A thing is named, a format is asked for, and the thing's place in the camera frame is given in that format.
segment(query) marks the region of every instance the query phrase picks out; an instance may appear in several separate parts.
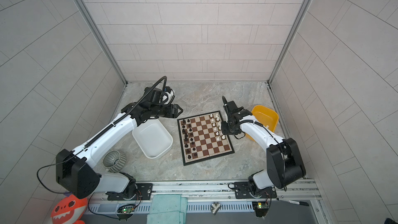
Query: white plastic tray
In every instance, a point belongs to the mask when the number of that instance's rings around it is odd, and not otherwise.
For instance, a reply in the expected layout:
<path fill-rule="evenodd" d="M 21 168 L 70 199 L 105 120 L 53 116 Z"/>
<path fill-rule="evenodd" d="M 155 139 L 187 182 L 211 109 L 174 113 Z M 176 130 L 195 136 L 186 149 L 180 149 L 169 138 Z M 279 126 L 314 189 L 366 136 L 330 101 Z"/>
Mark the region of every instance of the white plastic tray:
<path fill-rule="evenodd" d="M 161 158 L 173 145 L 173 137 L 158 119 L 141 124 L 132 131 L 132 136 L 150 159 Z"/>

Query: beige tile wall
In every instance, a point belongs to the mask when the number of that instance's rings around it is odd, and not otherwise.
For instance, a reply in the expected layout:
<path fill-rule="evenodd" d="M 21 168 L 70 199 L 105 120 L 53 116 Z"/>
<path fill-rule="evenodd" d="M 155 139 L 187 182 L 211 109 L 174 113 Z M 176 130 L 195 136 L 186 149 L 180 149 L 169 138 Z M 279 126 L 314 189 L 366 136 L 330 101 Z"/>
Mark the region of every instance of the beige tile wall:
<path fill-rule="evenodd" d="M 50 223 L 63 195 L 37 169 L 102 129 L 122 90 L 72 0 L 0 0 L 0 223 Z M 55 167 L 39 175 L 65 191 Z"/>
<path fill-rule="evenodd" d="M 129 81 L 268 80 L 302 2 L 84 1 Z"/>
<path fill-rule="evenodd" d="M 398 0 L 312 0 L 272 83 L 335 223 L 398 220 Z"/>

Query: yellow bin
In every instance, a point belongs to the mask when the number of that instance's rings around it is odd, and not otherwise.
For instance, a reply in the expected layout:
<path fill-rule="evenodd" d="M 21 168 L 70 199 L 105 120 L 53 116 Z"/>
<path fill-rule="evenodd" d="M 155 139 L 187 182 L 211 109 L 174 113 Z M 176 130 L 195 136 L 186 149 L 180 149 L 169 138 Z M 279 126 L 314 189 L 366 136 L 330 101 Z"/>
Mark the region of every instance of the yellow bin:
<path fill-rule="evenodd" d="M 251 113 L 256 117 L 258 122 L 262 123 L 265 127 L 268 126 L 271 132 L 275 132 L 276 125 L 279 121 L 279 115 L 274 110 L 257 105 L 253 108 Z M 254 141 L 250 135 L 246 134 L 246 137 Z"/>

